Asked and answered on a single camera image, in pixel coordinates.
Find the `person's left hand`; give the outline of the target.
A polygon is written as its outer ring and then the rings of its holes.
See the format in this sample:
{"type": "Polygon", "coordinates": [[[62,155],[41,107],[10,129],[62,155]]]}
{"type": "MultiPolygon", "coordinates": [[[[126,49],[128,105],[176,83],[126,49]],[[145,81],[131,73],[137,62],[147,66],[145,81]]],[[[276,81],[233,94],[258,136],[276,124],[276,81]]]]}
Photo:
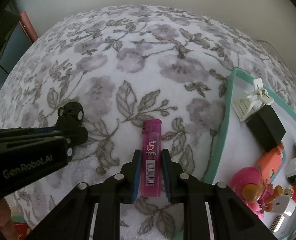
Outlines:
{"type": "Polygon", "coordinates": [[[16,230],[11,221],[11,209],[5,198],[0,200],[0,231],[6,239],[17,239],[16,230]]]}

